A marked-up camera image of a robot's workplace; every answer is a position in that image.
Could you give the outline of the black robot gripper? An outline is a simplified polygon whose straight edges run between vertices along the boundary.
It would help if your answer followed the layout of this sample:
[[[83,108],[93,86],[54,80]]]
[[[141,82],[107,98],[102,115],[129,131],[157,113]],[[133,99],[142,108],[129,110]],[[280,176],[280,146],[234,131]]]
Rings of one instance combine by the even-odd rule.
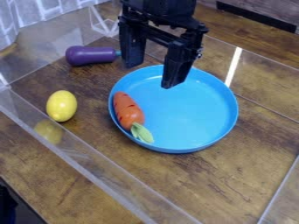
[[[119,0],[118,42],[125,67],[143,62],[145,41],[168,46],[162,63],[161,87],[168,89],[185,81],[193,61],[201,56],[204,23],[196,20],[196,0]]]

